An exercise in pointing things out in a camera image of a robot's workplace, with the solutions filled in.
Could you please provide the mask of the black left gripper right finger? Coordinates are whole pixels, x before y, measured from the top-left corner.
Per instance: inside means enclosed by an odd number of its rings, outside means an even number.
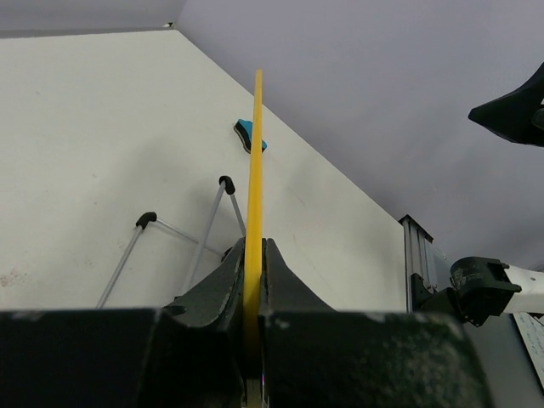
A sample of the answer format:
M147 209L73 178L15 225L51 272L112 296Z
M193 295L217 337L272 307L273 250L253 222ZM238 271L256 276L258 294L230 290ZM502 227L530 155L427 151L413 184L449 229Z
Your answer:
M263 242L259 329L270 407L486 407L489 387L450 316L337 311Z

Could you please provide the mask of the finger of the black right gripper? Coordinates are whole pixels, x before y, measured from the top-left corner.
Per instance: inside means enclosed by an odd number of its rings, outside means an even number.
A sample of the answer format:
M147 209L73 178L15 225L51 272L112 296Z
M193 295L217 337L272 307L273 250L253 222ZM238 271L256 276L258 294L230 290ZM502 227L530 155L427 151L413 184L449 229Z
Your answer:
M474 107L468 119L519 145L543 146L543 65L519 88Z

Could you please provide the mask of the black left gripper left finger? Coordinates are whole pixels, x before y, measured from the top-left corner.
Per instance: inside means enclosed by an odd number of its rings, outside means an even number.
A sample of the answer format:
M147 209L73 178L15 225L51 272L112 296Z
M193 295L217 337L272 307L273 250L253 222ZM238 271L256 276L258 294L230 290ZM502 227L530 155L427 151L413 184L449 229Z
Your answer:
M244 249L161 308L2 312L2 406L240 406Z

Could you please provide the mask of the yellow framed whiteboard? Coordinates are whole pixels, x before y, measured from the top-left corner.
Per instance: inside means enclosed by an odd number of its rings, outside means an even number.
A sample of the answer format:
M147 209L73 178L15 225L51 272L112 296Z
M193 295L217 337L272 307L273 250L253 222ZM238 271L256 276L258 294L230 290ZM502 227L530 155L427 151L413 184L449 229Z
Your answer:
M260 407L261 348L258 329L260 281L263 271L263 71L256 70L252 121L243 281L243 335L246 363L246 405Z

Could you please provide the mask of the blue whiteboard eraser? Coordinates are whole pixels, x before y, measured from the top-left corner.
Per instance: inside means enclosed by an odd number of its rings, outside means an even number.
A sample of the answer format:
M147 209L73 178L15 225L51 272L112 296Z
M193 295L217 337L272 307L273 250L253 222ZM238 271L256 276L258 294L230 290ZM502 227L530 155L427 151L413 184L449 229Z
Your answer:
M248 120L239 119L233 126L235 133L238 135L242 147L250 154L252 149L252 129L253 123Z

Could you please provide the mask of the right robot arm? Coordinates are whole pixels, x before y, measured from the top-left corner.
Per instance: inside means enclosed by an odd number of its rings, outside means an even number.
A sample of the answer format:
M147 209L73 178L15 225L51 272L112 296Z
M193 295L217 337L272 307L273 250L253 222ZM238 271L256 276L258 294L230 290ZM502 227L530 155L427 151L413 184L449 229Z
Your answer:
M468 119L517 145L543 146L543 67L513 91L472 108ZM499 259L466 257L450 267L450 286L439 291L432 278L428 246L433 238L409 216L405 233L407 309L451 315L482 326L489 317L528 313L543 316L543 279Z

